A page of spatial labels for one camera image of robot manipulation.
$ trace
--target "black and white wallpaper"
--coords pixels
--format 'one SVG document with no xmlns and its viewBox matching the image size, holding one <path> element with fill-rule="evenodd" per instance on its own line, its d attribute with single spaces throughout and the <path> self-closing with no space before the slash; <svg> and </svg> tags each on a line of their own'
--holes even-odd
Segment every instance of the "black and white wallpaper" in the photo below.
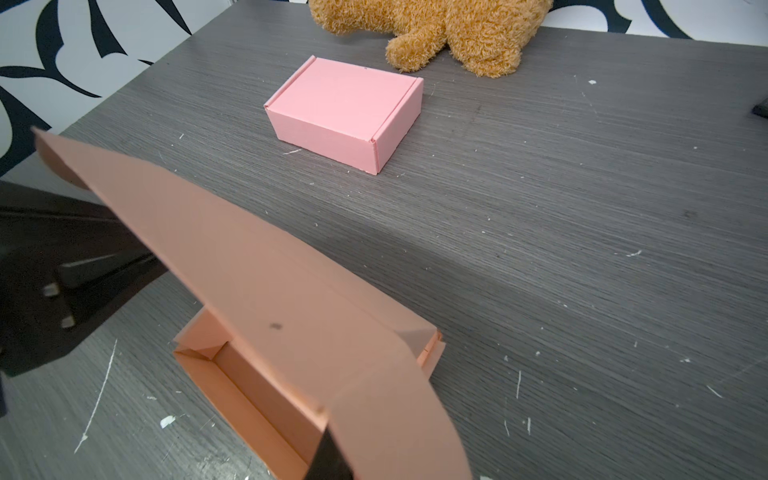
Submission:
<svg viewBox="0 0 768 480">
<path fill-rule="evenodd" d="M 32 125 L 64 130 L 231 3 L 0 0 L 0 176 Z M 554 0 L 544 25 L 768 47 L 768 0 Z"/>
</svg>

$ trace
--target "gray table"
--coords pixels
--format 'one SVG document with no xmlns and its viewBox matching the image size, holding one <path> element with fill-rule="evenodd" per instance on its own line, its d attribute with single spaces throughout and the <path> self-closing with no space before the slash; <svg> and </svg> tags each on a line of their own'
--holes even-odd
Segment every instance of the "gray table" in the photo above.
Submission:
<svg viewBox="0 0 768 480">
<path fill-rule="evenodd" d="M 768 121 L 749 109 L 768 49 L 543 28 L 511 77 L 447 51 L 420 71 L 422 114 L 377 177 L 286 154 L 262 103 L 310 55 L 387 69 L 385 44 L 238 2 L 65 135 L 175 171 L 438 325 L 432 384 L 475 477 L 765 478 Z M 36 159 L 6 179 L 89 197 Z M 268 478 L 170 355 L 199 307 L 167 274 L 6 382 L 0 478 Z"/>
</svg>

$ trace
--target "box lid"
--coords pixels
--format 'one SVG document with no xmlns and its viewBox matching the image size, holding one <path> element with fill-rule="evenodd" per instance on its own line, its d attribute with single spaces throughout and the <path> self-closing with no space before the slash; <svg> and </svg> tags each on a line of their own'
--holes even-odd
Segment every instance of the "box lid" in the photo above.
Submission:
<svg viewBox="0 0 768 480">
<path fill-rule="evenodd" d="M 327 416 L 359 478 L 471 478 L 406 342 L 378 307 L 328 281 L 338 273 L 329 264 L 303 263 L 311 247 L 157 165 L 35 133 L 45 163 L 97 194 L 236 333 L 254 368 Z"/>
<path fill-rule="evenodd" d="M 264 106 L 371 141 L 417 80 L 313 56 Z"/>
</svg>

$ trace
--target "plush toy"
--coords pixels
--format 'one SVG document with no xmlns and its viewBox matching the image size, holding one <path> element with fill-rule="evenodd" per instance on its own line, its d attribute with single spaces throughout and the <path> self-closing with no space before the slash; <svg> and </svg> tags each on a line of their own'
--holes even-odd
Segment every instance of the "plush toy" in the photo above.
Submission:
<svg viewBox="0 0 768 480">
<path fill-rule="evenodd" d="M 310 0 L 315 22 L 337 35 L 394 33 L 386 57 L 400 71 L 419 70 L 447 43 L 467 70 L 493 78 L 517 69 L 551 7 L 552 0 Z"/>
</svg>

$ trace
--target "open box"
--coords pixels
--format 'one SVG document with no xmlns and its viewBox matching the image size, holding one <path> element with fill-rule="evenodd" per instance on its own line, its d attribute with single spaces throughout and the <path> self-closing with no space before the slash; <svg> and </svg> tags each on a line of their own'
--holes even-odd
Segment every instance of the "open box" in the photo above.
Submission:
<svg viewBox="0 0 768 480">
<path fill-rule="evenodd" d="M 427 377 L 431 323 L 309 245 L 171 172 L 36 131 L 205 305 L 179 363 L 281 480 L 469 479 Z"/>
<path fill-rule="evenodd" d="M 265 104 L 277 137 L 377 174 L 422 110 L 424 79 L 310 57 Z"/>
</svg>

